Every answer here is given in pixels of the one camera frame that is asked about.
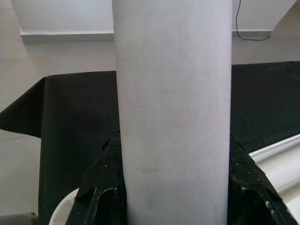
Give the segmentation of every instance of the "black cloth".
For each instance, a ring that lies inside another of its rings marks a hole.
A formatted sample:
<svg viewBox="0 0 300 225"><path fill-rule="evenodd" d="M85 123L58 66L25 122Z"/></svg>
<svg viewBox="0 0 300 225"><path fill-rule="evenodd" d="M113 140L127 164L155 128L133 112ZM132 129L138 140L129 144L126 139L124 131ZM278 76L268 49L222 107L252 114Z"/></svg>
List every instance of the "black cloth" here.
<svg viewBox="0 0 300 225"><path fill-rule="evenodd" d="M300 133L300 62L232 67L231 134L252 152Z"/></svg>
<svg viewBox="0 0 300 225"><path fill-rule="evenodd" d="M46 77L0 114L0 128L42 139L38 218L46 225L119 129L116 72Z"/></svg>

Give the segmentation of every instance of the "wire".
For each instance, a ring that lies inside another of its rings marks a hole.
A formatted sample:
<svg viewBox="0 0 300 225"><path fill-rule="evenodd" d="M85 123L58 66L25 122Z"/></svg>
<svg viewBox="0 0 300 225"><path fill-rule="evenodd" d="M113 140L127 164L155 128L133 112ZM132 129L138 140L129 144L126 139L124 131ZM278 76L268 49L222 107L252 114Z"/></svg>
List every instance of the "wire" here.
<svg viewBox="0 0 300 225"><path fill-rule="evenodd" d="M240 0L238 12L236 13L236 17L235 17L236 34L238 35L238 37L239 37L241 40L244 40L244 41L264 41L264 40L269 39L269 38L271 37L270 35L268 35L267 37L265 37L265 38L263 38L263 39L243 38L243 37L240 36L240 34L239 34L239 29L238 29L238 17L239 17L239 12L240 12L240 5L241 5L241 2L242 2L242 0Z"/></svg>

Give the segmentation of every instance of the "cylindrical column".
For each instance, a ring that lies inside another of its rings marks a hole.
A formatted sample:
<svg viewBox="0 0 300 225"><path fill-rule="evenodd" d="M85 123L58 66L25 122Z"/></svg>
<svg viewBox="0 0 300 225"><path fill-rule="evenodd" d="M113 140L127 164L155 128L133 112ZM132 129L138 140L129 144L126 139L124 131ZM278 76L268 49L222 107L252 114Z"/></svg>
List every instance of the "cylindrical column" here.
<svg viewBox="0 0 300 225"><path fill-rule="evenodd" d="M113 0L129 225L225 225L231 0Z"/></svg>

